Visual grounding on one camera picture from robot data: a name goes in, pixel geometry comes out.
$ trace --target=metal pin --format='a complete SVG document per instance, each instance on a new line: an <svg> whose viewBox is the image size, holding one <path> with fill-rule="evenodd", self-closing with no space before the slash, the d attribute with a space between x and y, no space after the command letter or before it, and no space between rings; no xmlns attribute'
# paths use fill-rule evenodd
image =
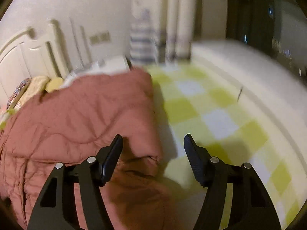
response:
<svg viewBox="0 0 307 230"><path fill-rule="evenodd" d="M244 166L246 169L251 169L251 164L250 164L250 163L244 163L243 166Z"/></svg>
<svg viewBox="0 0 307 230"><path fill-rule="evenodd" d="M87 159L87 162L88 163L93 163L93 162L95 162L96 161L96 158L94 157L94 156L91 156L91 157L89 157L88 159Z"/></svg>
<svg viewBox="0 0 307 230"><path fill-rule="evenodd" d="M62 168L63 167L63 164L62 163L57 163L56 164L56 169L60 169L60 168Z"/></svg>
<svg viewBox="0 0 307 230"><path fill-rule="evenodd" d="M219 159L217 158L217 157L212 157L212 158L210 158L210 161L212 162L212 163L218 163L219 162Z"/></svg>

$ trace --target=patterned pillow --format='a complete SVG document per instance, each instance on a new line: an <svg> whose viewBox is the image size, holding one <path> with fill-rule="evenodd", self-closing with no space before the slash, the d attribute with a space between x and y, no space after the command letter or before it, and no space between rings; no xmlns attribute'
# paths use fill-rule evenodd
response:
<svg viewBox="0 0 307 230"><path fill-rule="evenodd" d="M7 102L7 110L14 108L14 106L17 104L21 96L24 94L30 83L31 83L30 78L25 79L20 83L20 85L15 89L13 95L10 97L9 101Z"/></svg>

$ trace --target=striped cloth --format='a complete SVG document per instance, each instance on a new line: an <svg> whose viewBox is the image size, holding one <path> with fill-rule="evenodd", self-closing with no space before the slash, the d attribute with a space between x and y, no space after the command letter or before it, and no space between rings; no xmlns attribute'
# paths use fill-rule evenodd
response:
<svg viewBox="0 0 307 230"><path fill-rule="evenodd" d="M193 229L206 192L196 182L185 155L187 133L198 146L227 164L251 163L275 205L282 228L286 228L304 201L296 195L292 179L296 174L257 119L197 66L153 66L147 70L153 79L155 114L165 152L158 180L171 190L183 229ZM229 220L231 184L227 194L220 229L227 227Z"/></svg>
<svg viewBox="0 0 307 230"><path fill-rule="evenodd" d="M190 57L196 0L132 0L131 10L132 65Z"/></svg>

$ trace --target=wall switch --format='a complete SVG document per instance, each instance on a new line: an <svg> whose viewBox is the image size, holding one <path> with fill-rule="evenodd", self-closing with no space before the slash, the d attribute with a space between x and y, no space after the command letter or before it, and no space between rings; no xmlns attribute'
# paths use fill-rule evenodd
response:
<svg viewBox="0 0 307 230"><path fill-rule="evenodd" d="M103 33L97 33L90 37L91 45L101 44L106 41L110 41L110 33L108 31Z"/></svg>

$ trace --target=white wall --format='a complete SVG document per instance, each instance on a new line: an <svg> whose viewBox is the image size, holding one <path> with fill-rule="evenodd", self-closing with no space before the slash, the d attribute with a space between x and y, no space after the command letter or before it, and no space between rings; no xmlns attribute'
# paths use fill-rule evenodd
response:
<svg viewBox="0 0 307 230"><path fill-rule="evenodd" d="M225 39L228 0L202 0L202 38Z"/></svg>
<svg viewBox="0 0 307 230"><path fill-rule="evenodd" d="M80 66L70 19L72 18L82 60L88 64L105 57L129 52L131 0L14 0L0 21L0 46L13 34L31 26L37 35L46 31L47 18L59 21L68 62ZM80 26L84 27L89 53ZM91 46L89 37L109 31L111 42Z"/></svg>

